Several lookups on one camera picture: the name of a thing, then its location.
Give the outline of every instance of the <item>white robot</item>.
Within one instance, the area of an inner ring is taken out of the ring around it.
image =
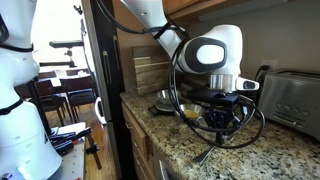
[[[36,0],[0,0],[0,177],[48,179],[62,161],[35,105],[14,90],[39,72],[30,41],[35,8]]]
[[[162,0],[121,1],[146,28],[167,24]],[[0,4],[0,177],[10,173],[13,179],[47,179],[59,168],[61,157],[47,140],[36,107],[21,103],[14,91],[14,86],[30,81],[39,72],[30,49],[36,0],[0,0]],[[153,35],[159,35],[158,42],[173,57],[181,39],[172,30],[157,33]],[[211,72],[211,89],[256,90],[258,83],[239,77],[241,56],[240,29],[221,25],[183,44],[177,69]]]

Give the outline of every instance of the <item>black refrigerator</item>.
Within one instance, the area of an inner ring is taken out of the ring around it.
[[[104,0],[104,3],[114,14],[112,1]],[[95,105],[96,114],[109,138],[118,179],[136,179],[130,131],[125,126],[121,108],[120,93],[125,90],[116,28],[104,17],[95,0],[82,0],[82,6],[100,97]]]

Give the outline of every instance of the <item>stainless steel toaster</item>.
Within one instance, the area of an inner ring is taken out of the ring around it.
[[[320,73],[287,69],[266,74],[258,107],[267,119],[320,140]]]

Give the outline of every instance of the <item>kitchen counter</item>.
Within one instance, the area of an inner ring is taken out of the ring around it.
[[[320,179],[320,144],[273,122],[247,147],[215,149],[199,165],[192,159],[209,146],[176,116],[152,116],[156,94],[122,93],[121,98],[181,179]],[[228,145],[245,142],[259,127],[253,120]]]

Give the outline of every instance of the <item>wooden cutting board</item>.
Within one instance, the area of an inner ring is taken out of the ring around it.
[[[161,46],[133,47],[138,94],[167,88],[169,56]]]

